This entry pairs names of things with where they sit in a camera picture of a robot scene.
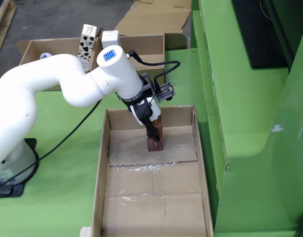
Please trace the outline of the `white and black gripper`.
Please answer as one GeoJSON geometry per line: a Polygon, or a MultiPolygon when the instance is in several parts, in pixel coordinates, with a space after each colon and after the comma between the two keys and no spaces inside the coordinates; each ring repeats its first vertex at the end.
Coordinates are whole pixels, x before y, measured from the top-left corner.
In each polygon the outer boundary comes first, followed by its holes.
{"type": "Polygon", "coordinates": [[[154,97],[147,97],[136,105],[130,105],[130,110],[140,125],[144,125],[147,129],[147,138],[160,142],[158,130],[152,124],[161,115],[161,109],[154,97]]]}

